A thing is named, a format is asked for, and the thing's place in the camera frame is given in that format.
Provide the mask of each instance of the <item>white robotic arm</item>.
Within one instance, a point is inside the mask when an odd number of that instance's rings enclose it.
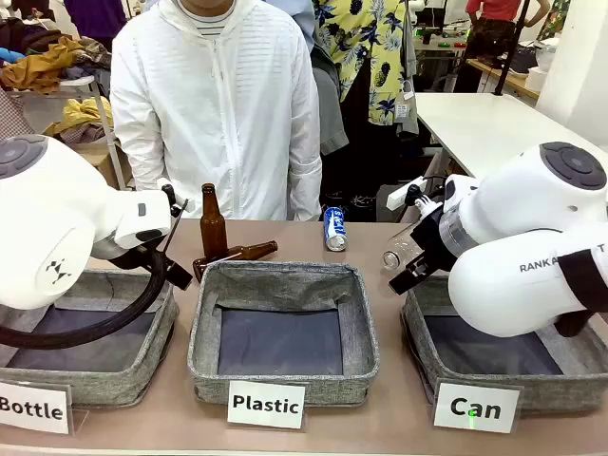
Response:
[[[390,285],[401,294],[451,271],[452,304],[476,329],[512,336],[557,321],[574,335],[608,304],[606,183],[591,154],[563,142],[526,151],[481,183],[450,176],[443,207],[412,231],[424,252]]]
[[[140,247],[169,233],[167,195],[119,192],[52,138],[0,142],[0,213],[2,305],[29,310],[54,302],[78,280],[91,256],[127,269],[161,266],[162,283],[175,267],[179,284],[189,283],[189,274],[175,263],[166,257],[160,262],[155,249]]]

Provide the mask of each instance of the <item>clothing pile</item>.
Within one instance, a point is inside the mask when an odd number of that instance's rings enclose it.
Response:
[[[55,92],[62,69],[74,63],[73,51],[76,49],[82,49],[82,46],[62,36],[59,44],[49,46],[48,52],[30,55],[16,64],[5,66],[0,73],[0,81],[7,87],[45,94]]]
[[[114,127],[112,109],[106,98],[102,97],[105,115],[110,127]],[[51,124],[44,132],[66,144],[93,143],[104,137],[102,118],[95,99],[88,98],[82,103],[68,100],[64,107],[64,119]]]
[[[27,25],[16,17],[0,20],[0,67],[25,55],[48,51],[48,45],[58,43],[61,36],[59,30]]]
[[[92,75],[104,94],[109,94],[112,55],[97,41],[85,37],[76,42],[58,30],[46,30],[45,36],[36,32],[20,39],[11,35],[5,41],[11,46],[9,51],[24,51],[28,55],[19,58],[7,52],[14,62],[0,70],[0,82],[4,86],[49,94],[58,89],[62,79],[74,80]]]

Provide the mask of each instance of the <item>striped shirt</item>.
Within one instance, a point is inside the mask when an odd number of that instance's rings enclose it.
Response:
[[[206,17],[206,16],[198,16],[188,9],[178,1],[178,5],[180,5],[181,10],[188,15],[190,19],[195,23],[197,29],[200,34],[203,36],[218,36],[221,31],[224,29],[226,23],[228,22],[228,18],[232,14],[232,11],[235,10],[235,4],[237,0],[232,2],[230,9],[221,14],[220,16]]]

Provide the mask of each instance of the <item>white jacket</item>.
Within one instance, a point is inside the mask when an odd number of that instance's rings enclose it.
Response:
[[[228,219],[316,219],[318,97],[300,29],[280,9],[237,0],[213,40],[174,1],[114,41],[112,113],[137,188],[167,177],[196,202],[193,218],[212,182]]]

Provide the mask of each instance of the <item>plastic bottle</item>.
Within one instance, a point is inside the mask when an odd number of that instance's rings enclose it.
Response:
[[[389,239],[387,250],[382,255],[384,269],[388,271],[400,271],[410,261],[422,254],[422,249],[411,238],[411,232],[415,227],[416,224],[414,223]]]

